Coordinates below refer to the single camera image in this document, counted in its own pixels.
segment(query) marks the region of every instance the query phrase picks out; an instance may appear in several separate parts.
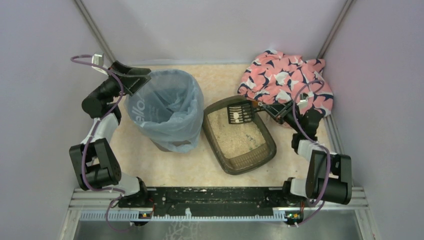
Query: beige floor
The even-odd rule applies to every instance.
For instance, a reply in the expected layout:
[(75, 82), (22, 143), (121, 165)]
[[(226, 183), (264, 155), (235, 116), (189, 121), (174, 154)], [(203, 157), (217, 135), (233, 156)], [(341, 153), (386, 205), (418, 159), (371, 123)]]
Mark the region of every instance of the beige floor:
[[(234, 96), (245, 64), (150, 66), (151, 69), (175, 68), (192, 74), (198, 81), (204, 106)], [(282, 186), (288, 177), (305, 177), (308, 162), (291, 148), (294, 131), (282, 127), (266, 114), (267, 124), (277, 145), (276, 156), (267, 164), (241, 175), (226, 174), (216, 160), (203, 131), (196, 149), (187, 154), (160, 151), (126, 114), (122, 101), (122, 121), (114, 132), (111, 147), (123, 172), (138, 176), (147, 186), (256, 187)], [(324, 123), (317, 132), (318, 140), (330, 147)]]

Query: trash can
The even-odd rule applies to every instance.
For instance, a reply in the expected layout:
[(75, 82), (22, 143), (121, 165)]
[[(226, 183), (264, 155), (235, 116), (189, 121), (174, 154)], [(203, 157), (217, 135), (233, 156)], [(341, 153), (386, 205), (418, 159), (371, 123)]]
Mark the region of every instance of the trash can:
[(162, 151), (188, 153), (199, 142), (204, 97), (196, 79), (178, 69), (152, 71), (125, 100), (131, 120)]

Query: black mounting plate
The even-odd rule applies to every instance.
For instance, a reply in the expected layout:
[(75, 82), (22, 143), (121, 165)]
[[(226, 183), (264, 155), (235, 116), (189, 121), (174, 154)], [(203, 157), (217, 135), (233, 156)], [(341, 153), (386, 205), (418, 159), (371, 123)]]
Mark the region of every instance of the black mounting plate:
[(119, 202), (120, 208), (151, 208), (155, 216), (194, 217), (272, 216), (273, 208), (293, 207), (284, 199), (281, 187), (148, 187), (148, 199)]

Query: white wall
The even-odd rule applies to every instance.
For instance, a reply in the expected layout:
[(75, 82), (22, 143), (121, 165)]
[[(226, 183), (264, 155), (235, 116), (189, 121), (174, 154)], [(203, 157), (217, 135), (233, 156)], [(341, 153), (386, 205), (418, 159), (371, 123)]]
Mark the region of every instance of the white wall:
[(315, 58), (346, 0), (84, 0), (127, 64), (250, 63), (267, 48)]
[(0, 239), (59, 235), (76, 177), (69, 147), (92, 120), (81, 101), (103, 80), (71, 63), (100, 50), (71, 0), (0, 3)]
[(325, 57), (342, 143), (384, 240), (423, 239), (423, 13), (423, 0), (359, 0)]

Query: pink fabric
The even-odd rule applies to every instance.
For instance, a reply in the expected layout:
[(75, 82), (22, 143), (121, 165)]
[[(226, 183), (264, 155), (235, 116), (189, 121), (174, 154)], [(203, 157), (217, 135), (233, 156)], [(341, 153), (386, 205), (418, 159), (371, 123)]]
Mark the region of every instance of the pink fabric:
[[(238, 93), (265, 104), (287, 103), (305, 84), (317, 79), (324, 80), (321, 73), (325, 65), (324, 59), (303, 61), (301, 55), (267, 50), (257, 56), (244, 72)], [(320, 87), (320, 83), (314, 83), (302, 91), (311, 97), (308, 98), (307, 107), (300, 110), (301, 114), (310, 108), (320, 111), (324, 116), (331, 113), (333, 92), (327, 83), (315, 92)]]

